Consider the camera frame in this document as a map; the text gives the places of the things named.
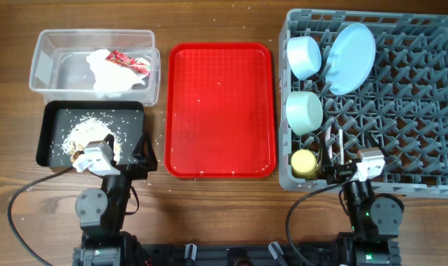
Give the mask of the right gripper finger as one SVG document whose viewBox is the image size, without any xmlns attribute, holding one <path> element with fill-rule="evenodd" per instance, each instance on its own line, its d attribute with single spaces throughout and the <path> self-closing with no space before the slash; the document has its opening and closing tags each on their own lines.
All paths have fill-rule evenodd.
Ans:
<svg viewBox="0 0 448 266">
<path fill-rule="evenodd" d="M 331 162 L 325 135 L 321 134 L 319 137 L 320 143 L 319 143 L 319 165 L 321 168 L 321 172 L 323 174 L 332 174 L 333 173 L 333 164 Z"/>
<path fill-rule="evenodd" d="M 371 133 L 367 133 L 365 135 L 365 139 L 366 139 L 366 146 L 368 148 L 379 148 L 380 147 L 379 143 L 373 138 Z"/>
</svg>

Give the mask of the food scraps and rice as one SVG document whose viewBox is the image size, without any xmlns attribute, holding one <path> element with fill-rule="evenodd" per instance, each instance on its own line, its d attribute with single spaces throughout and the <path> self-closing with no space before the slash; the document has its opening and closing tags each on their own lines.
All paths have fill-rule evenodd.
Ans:
<svg viewBox="0 0 448 266">
<path fill-rule="evenodd" d="M 91 143 L 114 136 L 114 160 L 134 163 L 132 152 L 143 131 L 143 113 L 128 109 L 61 109 L 56 112 L 47 161 L 50 166 L 72 165 L 71 158 Z"/>
</svg>

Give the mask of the yellow plastic cup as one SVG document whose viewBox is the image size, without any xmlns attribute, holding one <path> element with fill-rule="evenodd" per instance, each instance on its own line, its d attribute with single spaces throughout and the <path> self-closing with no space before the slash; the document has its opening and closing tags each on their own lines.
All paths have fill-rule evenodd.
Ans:
<svg viewBox="0 0 448 266">
<path fill-rule="evenodd" d="M 316 156 L 307 149 L 301 149 L 291 156 L 292 174 L 296 178 L 315 180 L 317 178 L 318 163 Z"/>
</svg>

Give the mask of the white plastic spoon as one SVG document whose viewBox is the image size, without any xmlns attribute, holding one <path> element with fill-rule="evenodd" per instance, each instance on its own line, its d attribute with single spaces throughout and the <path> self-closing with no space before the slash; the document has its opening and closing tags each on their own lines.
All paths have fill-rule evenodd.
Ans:
<svg viewBox="0 0 448 266">
<path fill-rule="evenodd" d="M 343 141 L 343 130 L 340 128 L 338 130 L 338 136 L 339 136 L 339 157 L 340 157 L 340 164 L 343 165 L 345 163 L 345 155 L 344 155 L 344 141 Z"/>
</svg>

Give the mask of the white napkin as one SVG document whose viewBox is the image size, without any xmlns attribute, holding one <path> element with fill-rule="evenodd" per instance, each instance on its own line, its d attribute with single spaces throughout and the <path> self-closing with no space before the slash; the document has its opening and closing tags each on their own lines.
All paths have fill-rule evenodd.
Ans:
<svg viewBox="0 0 448 266">
<path fill-rule="evenodd" d="M 123 92 L 134 85 L 145 85 L 144 74 L 137 74 L 126 66 L 108 61 L 109 50 L 96 50 L 86 57 L 89 68 L 95 76 L 93 89 L 96 92 Z"/>
</svg>

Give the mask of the mint green bowl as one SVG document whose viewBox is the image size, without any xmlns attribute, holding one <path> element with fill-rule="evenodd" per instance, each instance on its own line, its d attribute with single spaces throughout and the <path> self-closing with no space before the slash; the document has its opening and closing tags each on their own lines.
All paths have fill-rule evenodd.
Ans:
<svg viewBox="0 0 448 266">
<path fill-rule="evenodd" d="M 285 109 L 288 125 L 296 135 L 314 132 L 322 125 L 322 104 L 313 92 L 291 92 Z"/>
</svg>

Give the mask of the red snack wrapper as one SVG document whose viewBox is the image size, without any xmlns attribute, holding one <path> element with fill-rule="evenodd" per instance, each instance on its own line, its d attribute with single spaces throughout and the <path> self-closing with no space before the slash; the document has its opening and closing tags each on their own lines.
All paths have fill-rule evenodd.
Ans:
<svg viewBox="0 0 448 266">
<path fill-rule="evenodd" d="M 121 67 L 126 67 L 137 74 L 148 76 L 151 72 L 151 64 L 145 58 L 131 58 L 117 50 L 110 52 L 106 60 Z"/>
</svg>

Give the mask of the light blue plate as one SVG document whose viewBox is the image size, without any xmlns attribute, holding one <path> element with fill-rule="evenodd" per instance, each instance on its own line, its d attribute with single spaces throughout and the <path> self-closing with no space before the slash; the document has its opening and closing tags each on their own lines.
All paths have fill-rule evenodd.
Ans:
<svg viewBox="0 0 448 266">
<path fill-rule="evenodd" d="M 335 95 L 346 95 L 358 89 L 374 65 L 376 43 L 372 32 L 361 23 L 343 29 L 330 49 L 327 65 L 330 66 L 325 82 Z"/>
</svg>

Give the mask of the blue bowl with food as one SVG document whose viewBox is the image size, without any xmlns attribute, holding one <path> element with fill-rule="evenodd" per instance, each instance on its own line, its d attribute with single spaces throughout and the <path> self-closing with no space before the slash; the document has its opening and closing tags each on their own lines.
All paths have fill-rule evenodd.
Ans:
<svg viewBox="0 0 448 266">
<path fill-rule="evenodd" d="M 287 45 L 288 63 L 293 74 L 304 80 L 316 74 L 322 65 L 322 55 L 310 36 L 290 38 Z"/>
</svg>

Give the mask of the white plastic fork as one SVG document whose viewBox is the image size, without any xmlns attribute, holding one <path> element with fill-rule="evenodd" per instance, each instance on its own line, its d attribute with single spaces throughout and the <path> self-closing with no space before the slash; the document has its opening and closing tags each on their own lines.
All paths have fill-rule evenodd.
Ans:
<svg viewBox="0 0 448 266">
<path fill-rule="evenodd" d="M 325 144 L 327 146 L 327 152 L 328 152 L 328 156 L 330 159 L 333 157 L 332 145 L 330 144 L 331 129 L 332 129 L 332 126 L 328 126 L 328 128 L 325 132 Z"/>
</svg>

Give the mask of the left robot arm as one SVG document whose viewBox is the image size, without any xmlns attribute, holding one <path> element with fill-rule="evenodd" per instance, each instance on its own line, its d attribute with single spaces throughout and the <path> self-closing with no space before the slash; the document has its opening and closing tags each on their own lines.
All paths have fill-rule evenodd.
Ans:
<svg viewBox="0 0 448 266">
<path fill-rule="evenodd" d="M 157 158 L 148 132 L 143 132 L 135 145 L 134 161 L 118 165 L 114 160 L 111 134 L 92 141 L 77 151 L 72 166 L 78 172 L 88 171 L 102 179 L 100 188 L 88 188 L 78 196 L 75 212 L 83 231 L 81 246 L 74 249 L 74 265 L 150 265 L 151 256 L 138 238 L 122 230 L 131 197 L 138 198 L 132 182 L 146 180 L 157 170 Z"/>
</svg>

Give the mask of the black waste tray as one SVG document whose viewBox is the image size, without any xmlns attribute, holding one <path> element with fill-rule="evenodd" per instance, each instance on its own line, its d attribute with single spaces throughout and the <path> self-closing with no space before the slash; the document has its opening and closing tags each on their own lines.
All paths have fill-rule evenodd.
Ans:
<svg viewBox="0 0 448 266">
<path fill-rule="evenodd" d="M 143 105 L 134 101 L 55 100 L 44 110 L 36 162 L 67 168 L 73 155 L 92 141 L 114 137 L 114 161 L 135 163 L 132 156 L 145 132 Z"/>
</svg>

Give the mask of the grey dishwasher rack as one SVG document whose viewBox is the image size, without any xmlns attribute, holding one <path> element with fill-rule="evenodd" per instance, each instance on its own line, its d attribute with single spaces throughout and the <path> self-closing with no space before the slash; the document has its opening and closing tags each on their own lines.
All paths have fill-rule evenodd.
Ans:
<svg viewBox="0 0 448 266">
<path fill-rule="evenodd" d="M 328 55 L 347 26 L 364 24 L 374 35 L 376 58 L 356 91 L 334 95 L 325 82 L 327 67 L 306 81 L 287 59 L 290 38 L 310 36 Z M 448 199 L 448 15 L 292 9 L 279 34 L 279 87 L 286 100 L 310 91 L 322 102 L 325 134 L 332 126 L 333 161 L 339 161 L 338 130 L 346 160 L 355 159 L 371 133 L 389 154 L 378 193 Z"/>
</svg>

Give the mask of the clear plastic bin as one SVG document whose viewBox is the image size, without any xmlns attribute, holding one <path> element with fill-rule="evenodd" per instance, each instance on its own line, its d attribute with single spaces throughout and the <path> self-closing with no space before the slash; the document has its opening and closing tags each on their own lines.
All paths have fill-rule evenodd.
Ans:
<svg viewBox="0 0 448 266">
<path fill-rule="evenodd" d="M 86 58 L 98 50 L 117 50 L 151 64 L 140 83 L 121 92 L 95 89 L 95 74 Z M 160 91 L 160 52 L 151 30 L 62 29 L 44 30 L 33 53 L 29 87 L 52 100 L 138 101 L 157 103 Z"/>
</svg>

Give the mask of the red serving tray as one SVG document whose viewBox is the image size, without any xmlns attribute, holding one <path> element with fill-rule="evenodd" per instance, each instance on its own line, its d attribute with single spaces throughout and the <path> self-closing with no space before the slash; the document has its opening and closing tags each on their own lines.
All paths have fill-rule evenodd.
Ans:
<svg viewBox="0 0 448 266">
<path fill-rule="evenodd" d="M 268 48 L 211 42 L 171 50 L 163 163 L 180 179 L 262 178 L 274 170 Z"/>
</svg>

